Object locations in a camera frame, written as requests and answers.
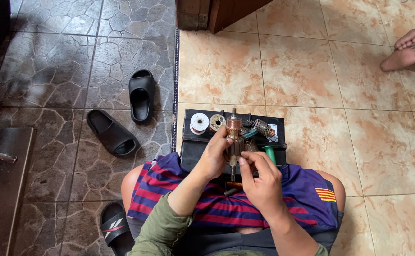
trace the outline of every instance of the gray stone-pattern tile floor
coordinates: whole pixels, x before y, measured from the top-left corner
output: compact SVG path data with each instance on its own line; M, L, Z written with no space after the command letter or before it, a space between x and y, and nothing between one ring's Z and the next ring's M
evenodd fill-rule
M98 228L133 167L170 153L175 0L12 0L0 47L0 127L37 136L13 256L112 256ZM154 118L131 121L128 81L157 81ZM110 155L87 126L105 109L141 144Z

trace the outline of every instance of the teal spool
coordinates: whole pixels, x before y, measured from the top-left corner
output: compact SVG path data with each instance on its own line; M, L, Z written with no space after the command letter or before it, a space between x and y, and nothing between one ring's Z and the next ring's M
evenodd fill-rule
M267 156L273 161L274 165L277 165L277 162L275 161L274 148L278 148L278 147L277 146L266 146L266 147L262 147L261 149L264 149L266 151Z

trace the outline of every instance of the sandal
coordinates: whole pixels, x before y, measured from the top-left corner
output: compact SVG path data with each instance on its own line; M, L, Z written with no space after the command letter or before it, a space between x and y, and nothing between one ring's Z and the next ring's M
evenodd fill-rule
M116 157L130 155L140 147L136 137L104 110L92 109L86 121L103 146Z
M108 203L100 215L100 229L105 242L116 256L125 256L135 245L127 223L122 200Z
M135 71L128 82L131 119L136 124L148 123L154 114L155 80L149 70Z

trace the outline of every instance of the white wire spool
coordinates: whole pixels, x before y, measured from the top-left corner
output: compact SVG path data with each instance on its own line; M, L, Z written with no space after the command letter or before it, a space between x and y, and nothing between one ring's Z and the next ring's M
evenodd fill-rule
M209 118L203 113L196 113L190 119L190 130L196 135L201 135L209 126Z

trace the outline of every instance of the person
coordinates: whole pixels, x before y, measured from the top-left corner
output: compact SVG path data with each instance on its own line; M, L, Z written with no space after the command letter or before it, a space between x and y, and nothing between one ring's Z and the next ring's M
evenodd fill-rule
M380 64L383 72L400 70L415 64L415 29L398 39L394 52Z
M258 213L265 219L265 226L268 227L241 226L240 223L236 223L237 225L231 228L230 225L216 226L216 224L222 223L215 223L215 220L210 222L214 226L212 228L206 225L201 228L193 227L196 223L203 223L196 220L197 215L203 215L202 213L209 213L215 209L224 209L228 204L226 200L229 200L229 198L223 194L206 195L207 191L215 189L215 185L212 185L211 181L219 177L225 168L226 161L223 152L232 143L231 139L224 138L226 134L227 131L224 126L217 131L209 141L196 166L178 182L176 187L170 182L177 179L173 175L175 173L174 169L182 169L183 167L177 164L169 165L168 162L174 159L168 157L169 155L160 158L160 160L138 166L125 176L121 193L125 208L130 209L127 214L127 222L135 239L135 245L132 251L127 253L127 256L327 256L335 241L343 217L345 190L342 183L332 175L321 171L312 170L313 172L310 172L306 169L298 170L291 167L293 168L291 174L288 168L286 168L287 172L283 172L281 170L285 168L278 169L263 152L242 152L238 161L243 191L247 201L249 201L248 204L259 211ZM164 166L172 169L173 172L163 172ZM258 178L254 178L252 175L255 168L259 173ZM163 176L166 176L167 180L160 181L160 183L151 183L153 180L159 182L159 180L165 179ZM307 177L311 177L316 182L322 181L324 184L330 185L328 188L333 191L324 189L322 190L323 193L316 194L317 192L314 192L314 189L311 190L312 185ZM300 179L302 179L301 185L295 187L293 183L297 183L296 181ZM169 189L155 193L165 185L168 185L167 188ZM325 210L326 216L335 217L337 225L334 229L309 234L306 230L311 229L304 229L300 224L304 223L304 220L301 220L302 217L296 217L298 213L302 216L305 209L303 207L287 207L286 205L286 203L297 202L298 198L291 199L288 197L284 201L285 197L283 195L289 193L286 192L287 188L300 190L296 195L300 195L301 202L303 198L309 198L313 194L318 196L318 201L312 199L313 205L318 205L320 209ZM159 197L158 202L154 203L153 207L149 207L152 205L143 196L151 197L155 196L154 194ZM222 198L224 202L216 201L206 208L199 208L200 204L203 204L200 202L203 198ZM234 201L231 199L230 203L232 205L245 204L245 200L240 203L238 201L238 199L234 199ZM323 208L324 203L333 207ZM139 206L142 206L143 210L136 211ZM141 218L141 214L146 213L146 210L150 211L146 214L144 222L132 217ZM315 214L323 215L322 212L315 212Z

